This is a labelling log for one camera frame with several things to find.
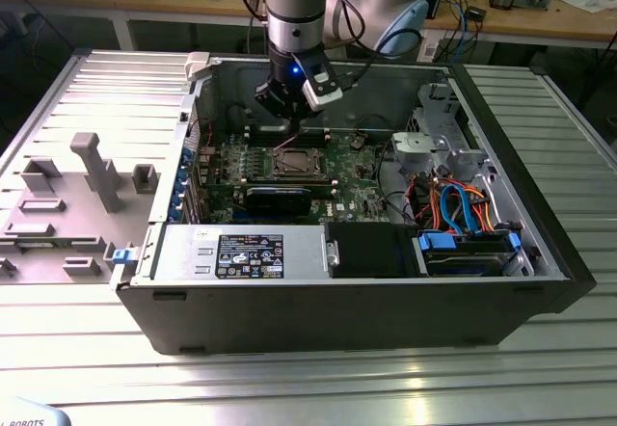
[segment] warning label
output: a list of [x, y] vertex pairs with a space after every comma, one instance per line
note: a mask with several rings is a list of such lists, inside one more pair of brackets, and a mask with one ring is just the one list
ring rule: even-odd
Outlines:
[[282, 235], [221, 235], [219, 279], [282, 279]]

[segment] wire bundle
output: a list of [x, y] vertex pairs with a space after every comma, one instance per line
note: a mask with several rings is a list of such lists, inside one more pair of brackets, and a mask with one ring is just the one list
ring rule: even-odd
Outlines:
[[[416, 179], [412, 181], [404, 195], [409, 206], [411, 206], [411, 195], [415, 185]], [[452, 216], [447, 212], [447, 198], [450, 195], [460, 199], [460, 205]], [[490, 199], [480, 193], [476, 187], [452, 178], [440, 178], [430, 184], [428, 197], [429, 202], [414, 215], [417, 223], [422, 219], [428, 219], [424, 222], [424, 228], [440, 230], [442, 224], [446, 223], [450, 227], [447, 230], [448, 233], [463, 235], [465, 234], [463, 229], [456, 224], [458, 213], [462, 210], [469, 232], [495, 231], [489, 210]]]
[[[465, 17], [465, 12], [467, 11], [469, 7], [468, 0], [444, 0], [444, 1], [450, 4], [451, 10], [452, 10], [452, 7], [456, 9], [456, 11], [452, 11], [452, 14], [458, 20], [458, 25], [456, 29], [454, 30], [454, 32], [452, 33], [452, 36], [448, 40], [445, 47], [440, 46], [441, 51], [435, 58], [435, 61], [436, 62], [440, 60], [447, 61], [448, 56], [453, 54], [454, 57], [452, 58], [451, 62], [454, 63], [461, 56], [469, 52], [471, 52], [469, 56], [469, 60], [471, 60], [471, 58], [473, 57], [473, 53], [475, 52], [475, 48], [477, 47], [477, 44], [478, 44], [478, 36], [480, 34], [480, 31], [482, 31], [483, 23], [478, 23], [476, 21], [473, 21], [473, 24], [475, 25], [475, 33], [469, 39], [466, 40], [465, 34], [469, 30], [469, 21]], [[454, 41], [456, 33], [458, 33], [459, 31], [461, 31], [461, 37], [459, 38], [458, 43], [455, 43], [452, 47], [450, 47], [450, 45]]]

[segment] wooden table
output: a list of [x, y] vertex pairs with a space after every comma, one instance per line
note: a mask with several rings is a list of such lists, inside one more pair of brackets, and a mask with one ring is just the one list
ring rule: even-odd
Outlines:
[[[31, 0], [43, 13], [92, 16], [110, 19], [120, 48], [135, 50], [129, 20], [175, 21], [198, 24], [248, 25], [249, 16], [241, 0]], [[486, 10], [481, 40], [526, 44], [603, 48], [617, 29], [617, 11], [588, 13], [560, 0], [552, 0], [545, 11], [494, 10], [488, 0], [469, 0]], [[30, 12], [22, 0], [0, 0], [0, 12]], [[430, 61], [436, 43], [455, 30], [457, 20], [447, 4], [438, 16], [426, 20], [421, 61]]]

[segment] workbench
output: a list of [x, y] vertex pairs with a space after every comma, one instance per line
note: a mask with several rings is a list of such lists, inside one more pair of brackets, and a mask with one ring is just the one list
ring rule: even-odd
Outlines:
[[[78, 170], [75, 132], [100, 133], [109, 143], [101, 154], [119, 171], [164, 171], [163, 144], [190, 89], [186, 60], [72, 57], [0, 157], [0, 224], [32, 157]], [[62, 408], [74, 426], [614, 424], [617, 160], [576, 109], [555, 109], [565, 97], [546, 76], [468, 71], [598, 282], [567, 311], [534, 317], [498, 347], [169, 357], [154, 352], [109, 284], [2, 278], [2, 393]], [[522, 102], [534, 116], [516, 115]]]
[[[249, 24], [241, 0], [31, 0], [43, 13], [86, 16], [113, 22], [122, 50], [135, 50], [131, 20], [171, 21], [196, 24]], [[488, 0], [469, 0], [487, 10], [480, 40], [522, 44], [605, 48], [615, 32], [617, 11], [588, 13], [561, 0], [552, 0], [547, 11], [494, 10]], [[31, 12], [22, 0], [0, 0], [0, 12]], [[419, 61], [432, 61], [437, 42], [451, 36], [457, 20], [448, 5], [441, 3], [435, 19], [426, 20]]]

